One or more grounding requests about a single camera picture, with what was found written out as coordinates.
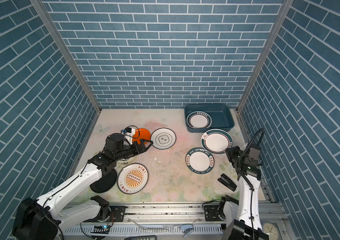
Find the white plate teal red rim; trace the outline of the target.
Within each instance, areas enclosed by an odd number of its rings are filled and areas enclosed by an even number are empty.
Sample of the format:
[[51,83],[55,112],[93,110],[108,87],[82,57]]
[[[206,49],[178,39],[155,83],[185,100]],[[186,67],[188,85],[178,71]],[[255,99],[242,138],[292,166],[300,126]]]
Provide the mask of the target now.
[[211,116],[202,111],[190,113],[186,121],[188,126],[193,129],[209,128],[213,123]]

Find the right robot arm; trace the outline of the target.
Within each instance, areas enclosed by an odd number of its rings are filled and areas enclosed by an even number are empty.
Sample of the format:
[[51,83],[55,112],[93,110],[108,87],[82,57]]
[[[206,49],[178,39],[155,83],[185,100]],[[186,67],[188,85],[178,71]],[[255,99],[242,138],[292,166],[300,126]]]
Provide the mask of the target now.
[[223,240],[268,240],[263,232],[259,216],[258,192],[261,186],[261,165],[258,161],[265,129],[259,129],[248,142],[245,150],[232,147],[225,150],[232,167],[236,170],[240,199],[225,196],[221,200],[226,221]]

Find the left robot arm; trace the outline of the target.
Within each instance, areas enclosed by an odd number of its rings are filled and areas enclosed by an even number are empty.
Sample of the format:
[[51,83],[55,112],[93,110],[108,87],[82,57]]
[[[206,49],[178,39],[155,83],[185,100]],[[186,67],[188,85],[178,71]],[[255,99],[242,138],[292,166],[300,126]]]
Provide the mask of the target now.
[[75,225],[87,220],[107,222],[110,203],[100,196],[67,210],[64,207],[87,187],[96,182],[111,188],[116,180],[117,162],[145,153],[153,141],[129,142],[124,134],[111,134],[102,151],[68,180],[36,199],[26,198],[18,206],[12,234],[18,240],[53,240]]

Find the white plate teal lettered rim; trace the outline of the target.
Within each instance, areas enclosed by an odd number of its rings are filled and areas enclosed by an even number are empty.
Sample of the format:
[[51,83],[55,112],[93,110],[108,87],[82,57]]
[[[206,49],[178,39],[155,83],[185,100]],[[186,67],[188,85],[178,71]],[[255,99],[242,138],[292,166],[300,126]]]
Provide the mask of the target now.
[[189,170],[199,175],[209,173],[215,165],[213,154],[203,148],[189,150],[185,162]]

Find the white plate teal red band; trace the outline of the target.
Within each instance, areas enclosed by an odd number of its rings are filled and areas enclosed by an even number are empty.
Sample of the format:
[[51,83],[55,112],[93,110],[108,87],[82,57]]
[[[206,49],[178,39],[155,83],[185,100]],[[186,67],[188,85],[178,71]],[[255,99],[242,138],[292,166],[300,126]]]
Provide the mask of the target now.
[[233,139],[224,130],[212,129],[202,135],[201,144],[204,149],[213,154],[223,154],[226,149],[233,146]]

